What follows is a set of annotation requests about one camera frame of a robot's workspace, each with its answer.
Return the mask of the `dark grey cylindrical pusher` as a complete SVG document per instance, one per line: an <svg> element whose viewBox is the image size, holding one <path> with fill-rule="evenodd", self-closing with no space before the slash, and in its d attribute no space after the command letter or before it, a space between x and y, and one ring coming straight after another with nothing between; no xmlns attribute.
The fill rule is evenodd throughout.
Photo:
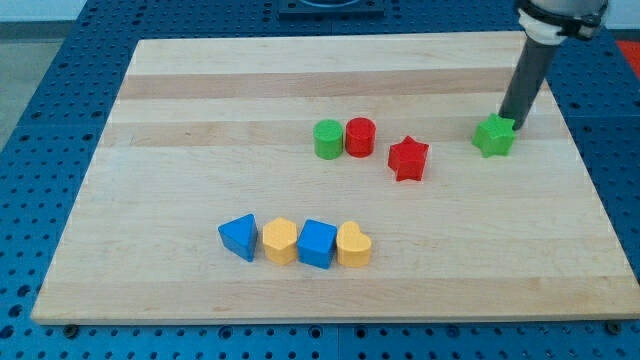
<svg viewBox="0 0 640 360"><path fill-rule="evenodd" d="M499 109L500 117L514 121L513 130L523 127L555 54L555 45L542 44L531 37L526 38Z"/></svg>

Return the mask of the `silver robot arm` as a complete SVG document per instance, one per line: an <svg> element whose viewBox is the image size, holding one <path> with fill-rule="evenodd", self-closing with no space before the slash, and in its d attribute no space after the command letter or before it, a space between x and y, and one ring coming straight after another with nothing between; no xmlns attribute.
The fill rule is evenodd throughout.
<svg viewBox="0 0 640 360"><path fill-rule="evenodd" d="M559 46L568 38L593 39L604 27L609 0L516 0L526 40L499 109L520 130Z"/></svg>

